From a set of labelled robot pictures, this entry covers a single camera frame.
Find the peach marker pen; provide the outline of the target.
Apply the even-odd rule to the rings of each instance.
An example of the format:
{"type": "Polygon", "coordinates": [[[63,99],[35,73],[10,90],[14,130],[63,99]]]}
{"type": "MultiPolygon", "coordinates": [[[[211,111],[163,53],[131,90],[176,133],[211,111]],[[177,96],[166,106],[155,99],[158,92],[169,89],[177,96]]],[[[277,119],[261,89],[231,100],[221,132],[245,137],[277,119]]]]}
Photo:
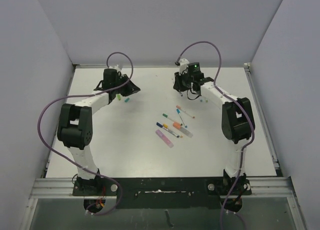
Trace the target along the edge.
{"type": "Polygon", "coordinates": [[[180,107],[179,105],[177,105],[176,108],[177,108],[180,112],[183,112],[184,114],[186,114],[186,115],[188,115],[189,117],[191,117],[192,119],[195,118],[194,115],[190,114],[189,112],[187,112],[185,109],[183,109],[183,108],[180,107]]]}

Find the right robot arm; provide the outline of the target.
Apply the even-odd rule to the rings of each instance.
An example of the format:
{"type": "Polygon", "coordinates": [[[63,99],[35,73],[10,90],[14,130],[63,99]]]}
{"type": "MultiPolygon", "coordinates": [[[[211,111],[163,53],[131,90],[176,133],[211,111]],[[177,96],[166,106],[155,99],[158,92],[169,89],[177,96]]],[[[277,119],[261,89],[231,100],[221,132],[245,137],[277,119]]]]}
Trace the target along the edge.
{"type": "Polygon", "coordinates": [[[221,130],[225,138],[232,142],[224,172],[229,177],[223,181],[223,190],[230,195],[241,188],[237,176],[245,174],[245,151],[255,121],[251,102],[248,98],[239,98],[218,87],[215,80],[205,77],[198,62],[190,63],[182,59],[176,63],[179,71],[174,74],[173,89],[179,94],[192,92],[212,102],[221,110],[221,130]]]}

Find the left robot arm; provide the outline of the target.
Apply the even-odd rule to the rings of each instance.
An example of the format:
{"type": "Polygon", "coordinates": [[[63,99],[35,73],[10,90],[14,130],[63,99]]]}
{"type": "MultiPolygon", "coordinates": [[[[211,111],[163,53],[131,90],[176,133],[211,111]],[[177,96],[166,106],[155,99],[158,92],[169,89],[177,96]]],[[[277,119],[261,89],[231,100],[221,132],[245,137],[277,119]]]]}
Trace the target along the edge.
{"type": "Polygon", "coordinates": [[[140,90],[126,74],[122,74],[122,67],[116,65],[103,71],[103,79],[93,90],[92,97],[61,107],[57,138],[78,164],[77,181],[84,184],[84,190],[92,196],[99,194],[102,189],[102,183],[98,180],[100,171],[90,150],[93,115],[111,104],[118,94],[127,97],[140,90]]]}

